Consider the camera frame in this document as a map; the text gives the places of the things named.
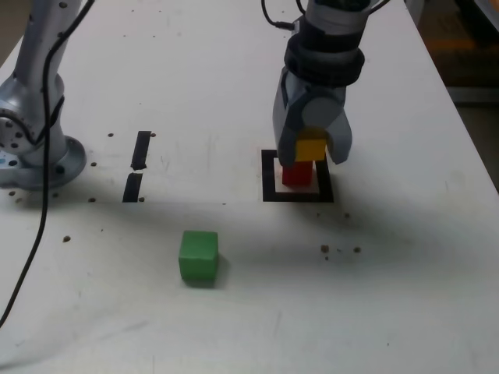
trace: red block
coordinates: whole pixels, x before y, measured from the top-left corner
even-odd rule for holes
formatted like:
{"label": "red block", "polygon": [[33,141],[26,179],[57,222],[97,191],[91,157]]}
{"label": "red block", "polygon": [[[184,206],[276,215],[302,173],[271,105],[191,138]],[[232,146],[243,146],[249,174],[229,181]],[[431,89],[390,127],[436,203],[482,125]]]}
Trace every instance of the red block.
{"label": "red block", "polygon": [[292,168],[282,168],[283,185],[311,185],[313,161],[295,162]]}

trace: cable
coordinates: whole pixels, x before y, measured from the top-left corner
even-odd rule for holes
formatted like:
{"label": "cable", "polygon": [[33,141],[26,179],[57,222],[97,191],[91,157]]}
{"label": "cable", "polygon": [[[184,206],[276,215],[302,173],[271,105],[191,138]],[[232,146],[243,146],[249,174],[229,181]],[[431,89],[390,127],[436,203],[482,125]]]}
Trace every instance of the cable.
{"label": "cable", "polygon": [[24,265],[23,271],[19,276],[19,280],[17,281],[16,287],[14,288],[14,292],[10,297],[9,304],[7,304],[7,308],[0,319],[0,329],[3,327],[5,321],[9,317],[9,314],[14,306],[14,302],[16,302],[17,295],[23,285],[24,278],[26,277],[28,270],[30,269],[31,263],[33,262],[34,256],[37,254],[38,247],[40,246],[41,238],[44,234],[45,223],[47,222],[47,212],[48,212],[48,183],[49,183],[49,170],[48,170],[48,161],[49,161],[49,151],[50,151],[50,128],[51,128],[51,113],[50,113],[50,98],[48,96],[48,73],[50,72],[50,64],[57,53],[59,48],[69,39],[71,34],[76,30],[76,28],[83,21],[87,13],[90,11],[90,8],[95,3],[95,0],[87,0],[85,6],[81,9],[80,14],[75,18],[71,26],[69,26],[68,30],[62,33],[61,37],[54,43],[51,50],[48,52],[47,57],[45,58],[44,63],[44,71],[43,71],[43,97],[44,97],[44,114],[45,114],[45,124],[44,124],[44,163],[43,163],[43,190],[42,190],[42,207],[41,207],[41,218],[40,218],[40,226],[38,228],[37,237],[34,241],[33,248],[31,249],[30,255],[28,256],[28,260]]}
{"label": "cable", "polygon": [[296,0],[296,4],[297,4],[297,6],[298,6],[299,11],[300,11],[302,14],[305,14],[305,9],[303,8],[303,5],[302,5],[301,0]]}
{"label": "cable", "polygon": [[374,12],[377,12],[378,10],[383,8],[389,2],[390,2],[390,0],[381,0],[373,8],[371,8],[371,10],[369,11],[369,14],[373,14]]}
{"label": "cable", "polygon": [[267,6],[265,5],[265,0],[262,0],[262,12],[264,12],[264,17],[269,22],[270,25],[277,27],[278,29],[290,30],[295,29],[295,25],[289,22],[274,22],[267,13]]}

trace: green cube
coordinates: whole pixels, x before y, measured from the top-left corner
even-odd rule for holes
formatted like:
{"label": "green cube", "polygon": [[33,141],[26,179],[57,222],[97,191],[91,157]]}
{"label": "green cube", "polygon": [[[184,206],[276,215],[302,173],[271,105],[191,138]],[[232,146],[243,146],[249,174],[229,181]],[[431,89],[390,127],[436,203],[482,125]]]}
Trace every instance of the green cube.
{"label": "green cube", "polygon": [[218,234],[184,231],[179,265],[180,275],[185,281],[214,281],[218,268]]}

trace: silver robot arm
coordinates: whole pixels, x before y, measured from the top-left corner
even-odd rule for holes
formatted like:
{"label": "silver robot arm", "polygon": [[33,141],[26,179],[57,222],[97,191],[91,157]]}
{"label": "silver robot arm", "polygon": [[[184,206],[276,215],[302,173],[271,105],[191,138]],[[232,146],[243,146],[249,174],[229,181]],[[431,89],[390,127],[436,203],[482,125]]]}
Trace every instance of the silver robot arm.
{"label": "silver robot arm", "polygon": [[364,64],[359,43],[367,19],[388,1],[309,0],[305,15],[295,22],[274,102],[274,135],[283,167],[324,159],[324,145],[298,154],[299,140],[322,139],[336,164],[349,157],[346,87],[359,78]]}
{"label": "silver robot arm", "polygon": [[[42,188],[44,102],[41,92],[44,61],[51,47],[75,20],[81,0],[34,0],[12,75],[0,86],[0,187]],[[60,114],[64,84],[57,73],[65,44],[51,62],[48,92],[51,103],[50,188],[74,179],[86,163],[83,146],[64,136]]]}

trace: white table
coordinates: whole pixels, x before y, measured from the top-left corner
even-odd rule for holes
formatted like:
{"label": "white table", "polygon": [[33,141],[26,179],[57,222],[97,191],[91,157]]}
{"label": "white table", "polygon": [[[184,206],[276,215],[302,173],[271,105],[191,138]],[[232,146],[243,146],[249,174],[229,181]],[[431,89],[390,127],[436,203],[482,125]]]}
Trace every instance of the white table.
{"label": "white table", "polygon": [[[289,0],[269,12],[298,16]],[[64,130],[97,167],[51,200],[0,371],[497,372],[499,198],[403,1],[366,29],[335,204],[261,199],[287,38],[258,1],[97,2],[60,72]],[[157,134],[146,200],[124,204],[140,130]],[[8,192],[2,308],[40,214],[39,196]],[[215,289],[181,281],[184,230],[219,233]]]}

